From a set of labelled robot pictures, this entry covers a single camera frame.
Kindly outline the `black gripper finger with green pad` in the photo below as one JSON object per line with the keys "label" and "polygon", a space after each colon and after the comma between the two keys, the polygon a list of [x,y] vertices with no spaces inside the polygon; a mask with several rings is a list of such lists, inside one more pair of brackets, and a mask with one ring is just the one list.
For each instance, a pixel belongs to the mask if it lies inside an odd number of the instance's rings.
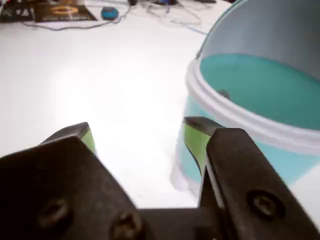
{"label": "black gripper finger with green pad", "polygon": [[3,240],[148,240],[137,208],[83,142],[86,122],[0,159]]}
{"label": "black gripper finger with green pad", "polygon": [[[199,232],[211,240],[317,240],[320,232],[250,136],[202,116],[184,126],[208,137],[186,147],[202,173],[198,207],[213,226]],[[199,156],[196,146],[205,146]]]}

